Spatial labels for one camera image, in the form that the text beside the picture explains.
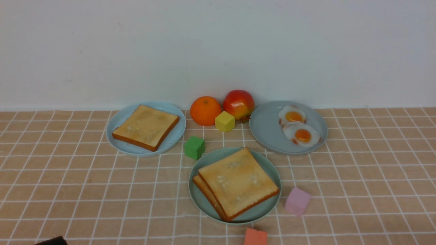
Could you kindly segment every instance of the light blue plate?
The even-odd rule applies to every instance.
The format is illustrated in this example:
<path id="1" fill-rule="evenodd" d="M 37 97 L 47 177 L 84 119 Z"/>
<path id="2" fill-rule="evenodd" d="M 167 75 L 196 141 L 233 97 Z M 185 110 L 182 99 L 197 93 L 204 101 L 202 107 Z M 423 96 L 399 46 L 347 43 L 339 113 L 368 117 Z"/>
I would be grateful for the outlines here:
<path id="1" fill-rule="evenodd" d="M 138 108 L 139 105 L 146 105 L 151 108 L 155 108 L 157 110 L 171 113 L 180 117 L 179 122 L 176 124 L 173 130 L 171 130 L 171 132 L 167 135 L 167 137 L 163 140 L 162 144 L 155 152 L 112 138 L 112 132 L 116 128 L 121 126 L 133 114 L 133 112 Z M 176 106 L 162 101 L 147 101 L 143 103 L 130 105 L 117 112 L 111 118 L 111 120 L 109 121 L 106 127 L 106 137 L 108 138 L 109 143 L 113 147 L 115 147 L 116 149 L 127 155 L 136 156 L 136 157 L 149 157 L 149 156 L 154 156 L 164 153 L 165 151 L 175 146 L 177 142 L 180 140 L 180 138 L 182 137 L 183 133 L 185 132 L 185 128 L 186 128 L 185 115 Z"/>
<path id="2" fill-rule="evenodd" d="M 306 124 L 312 126 L 321 135 L 321 142 L 304 148 L 290 141 L 283 134 L 279 124 L 279 111 L 287 105 L 295 105 L 304 111 Z M 271 152 L 284 155 L 310 153 L 321 147 L 327 140 L 328 128 L 324 118 L 314 109 L 294 101 L 272 101 L 257 107 L 250 116 L 250 130 L 254 138 Z"/>
<path id="3" fill-rule="evenodd" d="M 194 176 L 198 174 L 198 170 L 202 167 L 218 162 L 219 160 L 228 157 L 240 151 L 241 149 L 242 148 L 240 147 L 226 147 L 208 153 L 207 155 L 200 158 L 198 162 L 194 165 L 188 180 L 189 194 L 191 195 L 191 198 L 194 201 L 195 205 L 212 219 L 229 225 L 245 225 L 261 220 L 276 207 L 282 193 L 282 182 L 280 180 L 280 175 L 279 172 L 277 172 L 276 167 L 274 167 L 274 165 L 261 154 L 250 150 L 254 159 L 256 159 L 257 163 L 259 163 L 265 173 L 274 181 L 274 183 L 280 189 L 280 192 L 277 195 L 270 197 L 267 200 L 245 211 L 244 213 L 233 219 L 231 222 L 225 222 L 219 217 L 218 213 L 212 207 L 207 198 L 203 195 L 201 190 L 194 184 L 192 178 L 194 178 Z"/>

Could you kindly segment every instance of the apple stem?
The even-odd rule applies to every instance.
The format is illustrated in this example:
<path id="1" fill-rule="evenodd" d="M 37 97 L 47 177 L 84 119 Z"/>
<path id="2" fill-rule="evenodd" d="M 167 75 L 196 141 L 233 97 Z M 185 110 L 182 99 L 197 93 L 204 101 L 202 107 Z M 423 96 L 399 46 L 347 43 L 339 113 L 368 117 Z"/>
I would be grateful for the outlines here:
<path id="1" fill-rule="evenodd" d="M 241 118 L 241 123 L 247 123 L 249 120 L 250 120 L 250 116 L 251 115 L 248 115 L 248 116 L 243 116 L 242 118 Z"/>

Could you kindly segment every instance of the red apple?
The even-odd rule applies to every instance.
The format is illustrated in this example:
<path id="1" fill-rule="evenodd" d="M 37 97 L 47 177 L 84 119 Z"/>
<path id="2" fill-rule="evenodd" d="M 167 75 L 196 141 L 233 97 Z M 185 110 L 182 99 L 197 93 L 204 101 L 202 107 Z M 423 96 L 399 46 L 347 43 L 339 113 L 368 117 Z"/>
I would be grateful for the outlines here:
<path id="1" fill-rule="evenodd" d="M 222 107 L 236 121 L 246 123 L 254 111 L 254 100 L 250 93 L 244 90 L 232 90 L 224 99 Z"/>

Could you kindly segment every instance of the egg white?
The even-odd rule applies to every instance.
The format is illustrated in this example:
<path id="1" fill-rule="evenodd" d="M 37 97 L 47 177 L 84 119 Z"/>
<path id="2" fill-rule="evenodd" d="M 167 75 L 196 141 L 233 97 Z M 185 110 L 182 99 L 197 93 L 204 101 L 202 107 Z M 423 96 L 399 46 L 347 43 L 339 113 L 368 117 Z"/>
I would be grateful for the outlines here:
<path id="1" fill-rule="evenodd" d="M 286 114 L 288 112 L 297 112 L 301 115 L 302 117 L 302 123 L 306 123 L 306 114 L 304 113 L 304 111 L 302 111 L 301 109 L 299 109 L 298 107 L 294 106 L 294 105 L 287 105 L 284 106 L 280 111 L 279 111 L 279 123 L 281 126 L 285 125 L 286 123 L 289 123 L 289 121 L 286 119 Z"/>
<path id="2" fill-rule="evenodd" d="M 309 133 L 312 136 L 309 142 L 303 142 L 295 137 L 295 132 L 297 132 L 297 130 L 299 129 L 305 129 L 309 131 Z M 321 140 L 321 135 L 318 131 L 316 131 L 313 127 L 304 124 L 302 122 L 288 122 L 285 125 L 283 125 L 282 131 L 283 134 L 286 136 L 286 138 L 288 138 L 291 141 L 295 140 L 298 146 L 302 146 L 305 148 L 312 147 Z"/>

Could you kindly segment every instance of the toast slice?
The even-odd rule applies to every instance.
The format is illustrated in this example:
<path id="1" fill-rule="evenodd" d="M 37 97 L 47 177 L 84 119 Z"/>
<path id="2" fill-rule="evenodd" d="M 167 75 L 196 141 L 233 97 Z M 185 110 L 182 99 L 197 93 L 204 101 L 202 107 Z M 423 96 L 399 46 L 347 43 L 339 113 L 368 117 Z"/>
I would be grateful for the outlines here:
<path id="1" fill-rule="evenodd" d="M 224 211 L 222 210 L 222 208 L 218 204 L 218 201 L 215 199 L 211 190 L 206 185 L 206 183 L 202 180 L 202 178 L 200 178 L 200 176 L 198 176 L 198 175 L 195 175 L 194 178 L 192 179 L 192 181 L 200 189 L 200 191 L 203 193 L 203 195 L 206 197 L 206 199 L 209 201 L 209 203 L 212 205 L 212 207 L 218 213 L 219 217 L 223 221 L 227 221 L 226 216 L 224 215 Z"/>
<path id="2" fill-rule="evenodd" d="M 227 221 L 280 192 L 248 148 L 199 169 L 198 175 L 209 187 Z"/>
<path id="3" fill-rule="evenodd" d="M 177 115 L 139 105 L 112 137 L 154 152 L 179 120 Z"/>

